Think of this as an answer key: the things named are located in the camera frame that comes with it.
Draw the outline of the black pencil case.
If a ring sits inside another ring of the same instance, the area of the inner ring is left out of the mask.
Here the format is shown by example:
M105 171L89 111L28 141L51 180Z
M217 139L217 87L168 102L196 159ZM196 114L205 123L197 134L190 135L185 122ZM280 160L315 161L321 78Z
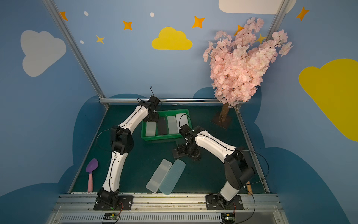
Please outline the black pencil case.
M159 135L167 135L168 129L167 129L167 122L165 117L159 117L158 120L158 134Z

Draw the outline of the clear frosted pencil case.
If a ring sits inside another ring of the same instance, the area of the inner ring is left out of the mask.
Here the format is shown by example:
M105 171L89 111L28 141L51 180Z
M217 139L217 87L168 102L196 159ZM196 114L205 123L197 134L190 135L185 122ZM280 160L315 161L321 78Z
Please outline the clear frosted pencil case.
M152 137L156 135L156 122L146 122L145 136Z
M146 185L146 188L150 190L152 193L157 193L159 187L161 186L164 178L168 174L170 168L172 167L172 163L166 159L163 159L159 164L151 179Z
M177 126L176 116L168 116L167 122L168 122L169 134L178 134L179 131Z

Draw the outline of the dark grey pencil case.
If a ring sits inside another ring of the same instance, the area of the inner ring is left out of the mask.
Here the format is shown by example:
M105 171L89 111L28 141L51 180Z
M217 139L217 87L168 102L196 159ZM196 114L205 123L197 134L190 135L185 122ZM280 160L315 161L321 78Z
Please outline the dark grey pencil case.
M178 152L177 149L173 149L172 154L173 154L174 159L179 159L182 157L182 154L180 152Z

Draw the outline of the green plastic storage tray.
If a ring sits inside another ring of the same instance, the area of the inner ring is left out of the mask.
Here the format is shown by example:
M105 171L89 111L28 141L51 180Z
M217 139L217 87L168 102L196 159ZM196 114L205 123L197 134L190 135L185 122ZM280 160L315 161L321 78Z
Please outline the green plastic storage tray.
M179 129L183 125L192 128L188 109L159 111L159 122L142 121L141 138L145 141L181 138Z

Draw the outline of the white opaque pencil case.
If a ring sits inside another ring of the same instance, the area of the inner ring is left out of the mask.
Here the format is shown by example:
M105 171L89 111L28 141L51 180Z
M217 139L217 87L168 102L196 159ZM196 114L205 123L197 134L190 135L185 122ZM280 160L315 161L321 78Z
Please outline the white opaque pencil case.
M188 118L186 113L179 113L175 115L176 122L177 122L177 129L178 131L183 125L189 125L188 124Z

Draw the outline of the light teal frosted pencil case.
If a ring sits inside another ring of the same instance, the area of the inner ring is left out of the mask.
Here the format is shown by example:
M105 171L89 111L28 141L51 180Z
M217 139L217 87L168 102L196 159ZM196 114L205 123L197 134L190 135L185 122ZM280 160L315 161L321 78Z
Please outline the light teal frosted pencil case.
M164 195L170 195L179 181L186 164L182 160L176 160L164 178L159 190Z

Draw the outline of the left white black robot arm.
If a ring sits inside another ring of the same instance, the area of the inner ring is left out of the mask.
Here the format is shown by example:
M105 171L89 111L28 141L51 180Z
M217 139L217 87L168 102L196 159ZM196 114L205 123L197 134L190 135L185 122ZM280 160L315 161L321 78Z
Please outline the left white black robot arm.
M158 122L157 107L159 104L160 100L155 96L151 96L147 101L141 100L126 120L111 128L111 162L107 177L96 198L95 211L115 210L120 205L118 196L120 177L125 160L134 147L132 133L142 121Z

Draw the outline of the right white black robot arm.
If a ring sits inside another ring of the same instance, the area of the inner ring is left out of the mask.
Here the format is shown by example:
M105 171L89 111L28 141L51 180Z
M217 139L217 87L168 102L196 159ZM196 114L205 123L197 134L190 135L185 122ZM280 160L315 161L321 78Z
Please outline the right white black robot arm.
M189 156L198 160L200 159L200 149L203 148L224 164L226 183L218 194L220 202L232 202L244 185L256 175L249 150L228 145L200 126L190 128L189 125L184 124L179 128L179 133L185 143L178 145L174 150L175 158Z

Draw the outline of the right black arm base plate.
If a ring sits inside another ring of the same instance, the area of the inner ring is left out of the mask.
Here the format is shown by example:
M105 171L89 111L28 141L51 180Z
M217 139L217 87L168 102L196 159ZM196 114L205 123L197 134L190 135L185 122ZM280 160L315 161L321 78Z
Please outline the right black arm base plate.
M236 195L232 200L226 201L222 196L209 194L205 196L207 210L243 210L241 196Z

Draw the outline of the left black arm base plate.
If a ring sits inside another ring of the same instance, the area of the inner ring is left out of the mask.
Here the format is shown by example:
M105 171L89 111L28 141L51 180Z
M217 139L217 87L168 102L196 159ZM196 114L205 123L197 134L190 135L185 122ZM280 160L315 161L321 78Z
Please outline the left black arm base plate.
M130 211L133 196L114 195L109 198L97 197L93 210L95 211Z

